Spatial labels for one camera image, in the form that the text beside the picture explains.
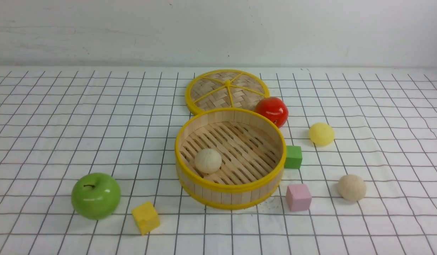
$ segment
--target yellow ball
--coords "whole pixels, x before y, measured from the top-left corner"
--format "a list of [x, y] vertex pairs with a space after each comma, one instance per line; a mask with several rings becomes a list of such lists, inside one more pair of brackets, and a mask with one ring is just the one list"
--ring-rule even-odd
[[329, 145], [335, 139], [335, 132], [326, 123], [315, 123], [308, 132], [310, 140], [317, 146]]

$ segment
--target white wall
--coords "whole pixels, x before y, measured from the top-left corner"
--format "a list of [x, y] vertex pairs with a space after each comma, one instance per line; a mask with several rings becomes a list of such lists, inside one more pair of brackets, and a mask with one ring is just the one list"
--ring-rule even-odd
[[437, 67], [437, 0], [0, 0], [0, 65]]

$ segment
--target yellow cube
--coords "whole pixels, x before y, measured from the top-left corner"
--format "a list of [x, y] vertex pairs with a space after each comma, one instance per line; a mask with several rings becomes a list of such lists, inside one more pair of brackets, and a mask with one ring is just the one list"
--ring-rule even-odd
[[140, 233], [145, 235], [160, 226], [159, 215], [151, 202], [146, 202], [132, 210], [132, 215]]

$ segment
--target green block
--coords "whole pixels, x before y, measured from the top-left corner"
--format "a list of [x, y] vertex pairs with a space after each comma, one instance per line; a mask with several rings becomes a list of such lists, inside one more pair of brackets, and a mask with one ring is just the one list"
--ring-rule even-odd
[[302, 150], [300, 146], [287, 146], [285, 168], [301, 169]]

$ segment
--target pink block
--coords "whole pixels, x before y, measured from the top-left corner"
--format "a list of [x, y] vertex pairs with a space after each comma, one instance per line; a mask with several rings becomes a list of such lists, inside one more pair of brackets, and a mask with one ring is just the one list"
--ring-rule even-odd
[[290, 211], [308, 210], [311, 204], [311, 193], [306, 184], [290, 184], [286, 189], [286, 202]]

